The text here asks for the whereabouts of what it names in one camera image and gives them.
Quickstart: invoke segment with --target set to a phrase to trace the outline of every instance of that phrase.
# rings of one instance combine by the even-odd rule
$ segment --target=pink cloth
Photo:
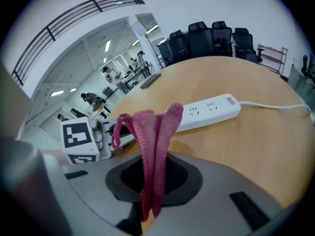
[[[178,129],[183,116],[183,106],[173,103],[165,114],[155,115],[152,110],[137,112],[134,116],[119,115],[112,136],[112,146],[119,149],[119,132],[124,122],[138,142],[143,161],[144,188],[140,193],[142,218],[148,219],[150,209],[154,217],[161,210],[165,194],[165,162],[171,138]]]

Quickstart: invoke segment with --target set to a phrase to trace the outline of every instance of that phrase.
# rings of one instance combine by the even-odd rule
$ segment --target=round table
[[[116,105],[111,118],[144,109],[164,113],[230,93],[238,101],[269,105],[301,104],[279,75],[258,64],[230,57],[189,59],[161,70],[147,89],[139,83]],[[242,106],[238,117],[179,132],[169,150],[230,166],[286,207],[303,195],[314,170],[315,131],[305,108],[274,110]],[[139,151],[137,143],[120,154]]]

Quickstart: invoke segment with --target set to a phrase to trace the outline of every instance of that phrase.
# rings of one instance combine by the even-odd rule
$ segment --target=power strip
[[[182,122],[176,132],[235,118],[240,110],[241,105],[229,93],[184,105]]]

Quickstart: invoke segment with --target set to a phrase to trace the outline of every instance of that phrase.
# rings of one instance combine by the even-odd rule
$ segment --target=railing
[[[47,25],[27,46],[14,67],[13,79],[23,86],[34,62],[39,59],[39,55],[77,23],[106,10],[143,3],[142,0],[89,0],[66,11]]]

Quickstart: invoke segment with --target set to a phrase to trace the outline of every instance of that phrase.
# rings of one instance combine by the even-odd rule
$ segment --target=office chair
[[[215,44],[216,55],[232,57],[232,29],[226,27],[224,21],[212,23],[213,38]]]
[[[186,36],[192,58],[215,54],[212,29],[207,28],[203,21],[189,25]]]
[[[183,60],[189,59],[189,51],[188,51],[188,40],[186,35],[183,35],[181,30],[173,32],[169,35],[168,45],[171,49],[171,53],[173,56],[173,62],[181,62]]]
[[[168,41],[169,40],[166,40],[165,42],[161,43],[160,45],[157,45],[159,52],[162,56],[162,59],[164,61],[165,67],[174,63],[173,54],[172,54],[171,48],[168,44]]]
[[[260,57],[262,49],[258,49],[258,56],[252,44],[252,35],[246,28],[235,28],[232,33],[235,40],[235,56],[240,59],[246,59],[254,63],[262,62]]]

